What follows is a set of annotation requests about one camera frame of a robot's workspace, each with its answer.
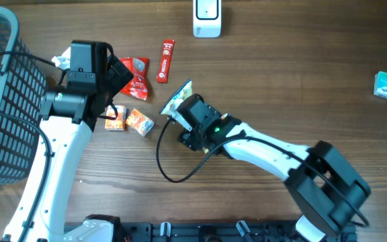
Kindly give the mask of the red crinkled snack packet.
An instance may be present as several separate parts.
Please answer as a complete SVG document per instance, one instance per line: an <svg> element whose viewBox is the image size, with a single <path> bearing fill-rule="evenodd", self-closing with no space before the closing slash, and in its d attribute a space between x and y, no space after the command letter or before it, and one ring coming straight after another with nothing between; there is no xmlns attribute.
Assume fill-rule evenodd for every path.
<svg viewBox="0 0 387 242"><path fill-rule="evenodd" d="M120 61L134 75L132 80L120 92L137 99L146 100L148 96L146 70L149 59L147 57L124 57L120 58Z"/></svg>

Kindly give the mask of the yellow snack bag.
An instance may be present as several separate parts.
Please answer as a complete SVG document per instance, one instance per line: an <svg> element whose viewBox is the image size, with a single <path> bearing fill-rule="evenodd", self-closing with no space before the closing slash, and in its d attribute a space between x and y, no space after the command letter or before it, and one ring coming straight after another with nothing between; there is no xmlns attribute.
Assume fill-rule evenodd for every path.
<svg viewBox="0 0 387 242"><path fill-rule="evenodd" d="M188 79L164 104L159 114L169 114L171 109L177 109L185 99L193 94L192 80Z"/></svg>

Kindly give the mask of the orange juice carton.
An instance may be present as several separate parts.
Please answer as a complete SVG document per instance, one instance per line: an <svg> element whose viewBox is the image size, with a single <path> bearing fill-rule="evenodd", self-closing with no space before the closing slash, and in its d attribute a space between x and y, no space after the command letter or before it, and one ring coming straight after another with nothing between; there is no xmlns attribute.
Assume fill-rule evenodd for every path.
<svg viewBox="0 0 387 242"><path fill-rule="evenodd" d="M109 131L122 131L126 129L126 107L121 105L115 106L118 115L111 106L107 107L106 116L115 118L115 120L106 120L105 129Z"/></svg>

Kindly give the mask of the small orange snack packet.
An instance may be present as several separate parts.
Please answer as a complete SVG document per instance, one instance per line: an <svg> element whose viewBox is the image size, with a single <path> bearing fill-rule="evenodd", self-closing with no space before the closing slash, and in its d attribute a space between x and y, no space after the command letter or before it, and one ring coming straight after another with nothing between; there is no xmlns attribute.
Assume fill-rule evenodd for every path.
<svg viewBox="0 0 387 242"><path fill-rule="evenodd" d="M155 123L137 109L133 109L126 119L126 124L137 131L141 136L146 136Z"/></svg>

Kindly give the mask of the red coffee stick sachet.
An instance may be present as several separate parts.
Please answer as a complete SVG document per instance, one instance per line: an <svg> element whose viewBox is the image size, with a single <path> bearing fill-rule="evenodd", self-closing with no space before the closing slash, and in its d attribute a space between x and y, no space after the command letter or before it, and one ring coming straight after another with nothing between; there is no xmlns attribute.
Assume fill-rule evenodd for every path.
<svg viewBox="0 0 387 242"><path fill-rule="evenodd" d="M172 39L166 39L163 43L162 55L161 55L161 66L157 73L157 83L167 83L169 67L171 65L171 58L173 54L175 41Z"/></svg>

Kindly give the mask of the teal white small box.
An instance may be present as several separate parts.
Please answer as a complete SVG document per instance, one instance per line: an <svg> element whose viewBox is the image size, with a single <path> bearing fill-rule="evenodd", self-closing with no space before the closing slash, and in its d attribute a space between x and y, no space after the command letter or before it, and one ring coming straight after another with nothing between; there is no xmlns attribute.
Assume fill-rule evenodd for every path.
<svg viewBox="0 0 387 242"><path fill-rule="evenodd" d="M387 99L387 73L379 71L375 75L374 95Z"/></svg>

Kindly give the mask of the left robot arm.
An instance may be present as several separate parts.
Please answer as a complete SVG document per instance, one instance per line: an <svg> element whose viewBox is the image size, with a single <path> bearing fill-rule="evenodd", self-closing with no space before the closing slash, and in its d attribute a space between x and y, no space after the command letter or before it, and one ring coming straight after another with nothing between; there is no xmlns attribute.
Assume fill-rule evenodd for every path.
<svg viewBox="0 0 387 242"><path fill-rule="evenodd" d="M17 111L0 110L0 121L13 127L0 132L0 157L34 130L40 136L18 210L3 241L62 241L65 213L75 172L97 119L104 118L113 97L133 78L106 42L74 40L67 85L42 97L38 124Z"/></svg>

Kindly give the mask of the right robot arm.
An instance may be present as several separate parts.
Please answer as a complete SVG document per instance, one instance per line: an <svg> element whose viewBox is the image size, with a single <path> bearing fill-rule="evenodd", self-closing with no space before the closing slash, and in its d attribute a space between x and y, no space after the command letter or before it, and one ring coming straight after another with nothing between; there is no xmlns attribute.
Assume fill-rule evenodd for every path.
<svg viewBox="0 0 387 242"><path fill-rule="evenodd" d="M371 194L367 182L332 144L294 145L262 134L247 123L221 114L198 94L176 101L171 111L184 127L179 139L193 151L208 149L229 159L246 161L280 178L302 216L296 232L307 241L336 237L360 217Z"/></svg>

